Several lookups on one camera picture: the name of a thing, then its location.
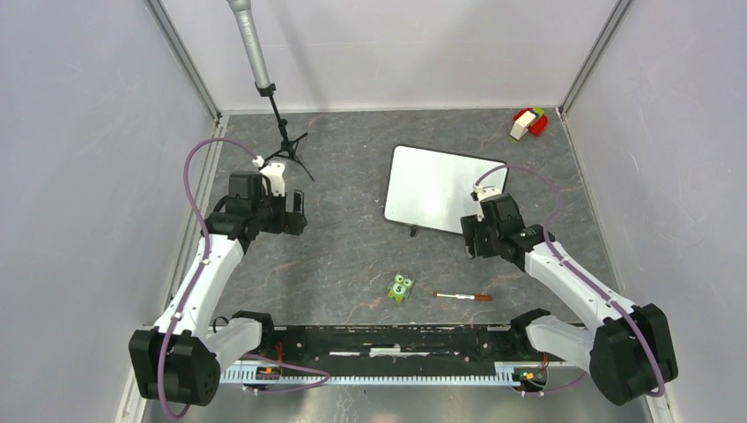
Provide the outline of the white marker brown cap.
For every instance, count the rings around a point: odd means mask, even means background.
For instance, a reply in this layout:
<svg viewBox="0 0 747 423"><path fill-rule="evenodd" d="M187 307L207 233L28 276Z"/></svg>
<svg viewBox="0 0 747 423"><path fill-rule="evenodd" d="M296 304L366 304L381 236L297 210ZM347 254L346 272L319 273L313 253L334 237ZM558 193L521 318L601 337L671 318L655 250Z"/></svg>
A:
<svg viewBox="0 0 747 423"><path fill-rule="evenodd" d="M465 293L433 293L436 298L451 298L466 301L492 301L492 296L488 294L465 294Z"/></svg>

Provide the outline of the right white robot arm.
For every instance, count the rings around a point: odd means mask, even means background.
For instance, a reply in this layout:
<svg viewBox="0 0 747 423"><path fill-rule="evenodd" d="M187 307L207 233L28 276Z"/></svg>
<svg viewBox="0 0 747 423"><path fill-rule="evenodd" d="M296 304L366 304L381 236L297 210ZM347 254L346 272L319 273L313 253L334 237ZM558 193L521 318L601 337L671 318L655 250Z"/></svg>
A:
<svg viewBox="0 0 747 423"><path fill-rule="evenodd" d="M581 320L565 323L536 308L511 320L511 353L546 353L589 375L611 403L660 397L679 376L664 311L640 306L606 286L573 259L545 227L527 225L513 197L494 189L471 195L476 213L460 219L471 258L500 257L549 288Z"/></svg>

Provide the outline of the white whiteboard black frame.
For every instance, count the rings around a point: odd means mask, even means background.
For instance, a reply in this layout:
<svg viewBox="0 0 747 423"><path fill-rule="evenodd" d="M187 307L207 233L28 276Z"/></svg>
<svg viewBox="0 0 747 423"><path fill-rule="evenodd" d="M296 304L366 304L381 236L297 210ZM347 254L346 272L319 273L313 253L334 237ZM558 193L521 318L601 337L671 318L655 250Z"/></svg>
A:
<svg viewBox="0 0 747 423"><path fill-rule="evenodd" d="M391 155L383 217L406 226L460 234L460 219L477 212L471 198L477 179L499 170L482 184L503 190L508 168L500 160L411 145Z"/></svg>

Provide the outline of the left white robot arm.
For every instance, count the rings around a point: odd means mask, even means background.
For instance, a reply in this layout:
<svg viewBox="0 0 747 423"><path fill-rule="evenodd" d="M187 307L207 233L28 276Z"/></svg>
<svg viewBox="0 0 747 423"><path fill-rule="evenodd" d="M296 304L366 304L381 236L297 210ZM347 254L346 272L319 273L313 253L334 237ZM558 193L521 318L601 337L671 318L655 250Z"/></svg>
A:
<svg viewBox="0 0 747 423"><path fill-rule="evenodd" d="M226 282L260 233L302 234L307 220L300 190L288 193L285 167L234 172L228 192L204 221L186 279L152 328L136 330L129 354L141 397L206 406L220 376L244 353L266 359L277 347L263 313L235 313L211 335L209 325Z"/></svg>

